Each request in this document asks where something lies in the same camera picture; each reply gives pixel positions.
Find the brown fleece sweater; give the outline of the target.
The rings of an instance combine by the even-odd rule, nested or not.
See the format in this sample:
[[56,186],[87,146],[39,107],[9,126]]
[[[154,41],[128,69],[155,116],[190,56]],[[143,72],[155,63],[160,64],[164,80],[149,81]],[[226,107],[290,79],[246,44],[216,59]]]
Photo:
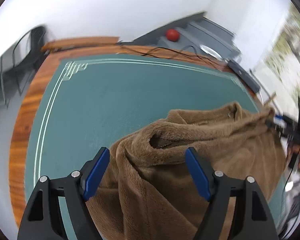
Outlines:
[[277,239],[267,205],[286,165],[275,112],[174,109],[115,142],[87,203],[105,239]]

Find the white round plate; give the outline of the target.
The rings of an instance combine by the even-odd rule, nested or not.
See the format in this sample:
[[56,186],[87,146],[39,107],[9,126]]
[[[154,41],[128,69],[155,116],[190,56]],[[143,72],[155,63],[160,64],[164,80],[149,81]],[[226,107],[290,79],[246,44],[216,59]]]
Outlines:
[[207,55],[210,55],[211,57],[214,57],[215,59],[217,59],[219,61],[221,61],[223,59],[221,57],[221,55],[219,55],[215,50],[211,49],[210,47],[205,46],[203,44],[201,44],[199,47]]

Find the straw broom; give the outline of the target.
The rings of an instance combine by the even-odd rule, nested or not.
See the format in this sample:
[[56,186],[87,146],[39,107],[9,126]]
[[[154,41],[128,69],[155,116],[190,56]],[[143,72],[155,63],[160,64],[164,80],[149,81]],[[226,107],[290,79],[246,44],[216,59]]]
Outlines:
[[270,103],[272,103],[274,101],[274,99],[276,98],[276,92],[274,92],[273,94],[271,94],[266,101],[263,102],[263,106],[268,106]]

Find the red ball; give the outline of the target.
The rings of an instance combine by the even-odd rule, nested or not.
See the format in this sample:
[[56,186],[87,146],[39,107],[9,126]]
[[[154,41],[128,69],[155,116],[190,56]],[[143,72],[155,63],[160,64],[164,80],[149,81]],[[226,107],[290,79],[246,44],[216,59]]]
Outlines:
[[177,41],[179,41],[180,33],[179,33],[179,31],[177,31],[175,29],[168,29],[166,31],[165,36],[169,41],[177,42]]

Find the green table mat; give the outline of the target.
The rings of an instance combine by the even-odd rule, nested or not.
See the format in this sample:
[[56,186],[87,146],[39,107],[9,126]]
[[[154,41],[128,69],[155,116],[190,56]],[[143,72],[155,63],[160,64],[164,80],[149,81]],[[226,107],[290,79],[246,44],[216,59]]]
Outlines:
[[[174,109],[210,111],[233,102],[257,106],[233,75],[186,62],[133,55],[65,59],[47,85],[33,122],[26,162],[30,198],[42,176],[79,171],[111,146]],[[66,200],[59,197],[67,239],[77,239]]]

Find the black metal chair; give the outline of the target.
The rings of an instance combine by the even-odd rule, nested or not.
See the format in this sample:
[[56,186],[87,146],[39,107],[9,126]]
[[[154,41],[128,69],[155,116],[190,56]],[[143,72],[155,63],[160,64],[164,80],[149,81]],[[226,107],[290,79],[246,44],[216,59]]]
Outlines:
[[[23,90],[20,87],[18,75],[21,72],[25,71],[27,68],[32,67],[34,70],[37,70],[39,68],[39,63],[44,57],[44,52],[41,51],[41,48],[45,44],[46,32],[47,32],[47,29],[44,25],[39,25],[37,27],[34,27],[33,29],[26,32],[13,47],[13,50],[12,50],[12,64],[13,64],[12,65],[12,73],[13,73],[16,83],[17,83],[19,95],[22,94]],[[16,63],[15,51],[16,51],[17,47],[19,46],[19,43],[26,36],[28,36],[30,39],[29,52],[25,55],[25,57],[19,63]]]

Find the glass side table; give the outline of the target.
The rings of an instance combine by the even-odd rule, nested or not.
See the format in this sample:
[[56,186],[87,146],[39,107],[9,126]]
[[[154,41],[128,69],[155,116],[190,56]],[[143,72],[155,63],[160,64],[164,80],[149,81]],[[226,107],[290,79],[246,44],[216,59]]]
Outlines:
[[11,86],[14,79],[12,67],[4,66],[4,57],[0,57],[0,108],[8,108],[11,100]]

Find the black power strip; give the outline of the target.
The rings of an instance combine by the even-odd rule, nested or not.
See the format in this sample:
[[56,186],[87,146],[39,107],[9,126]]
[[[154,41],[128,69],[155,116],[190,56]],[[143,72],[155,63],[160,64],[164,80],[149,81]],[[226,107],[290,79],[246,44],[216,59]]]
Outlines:
[[236,61],[230,60],[227,66],[255,93],[259,93],[261,87]]

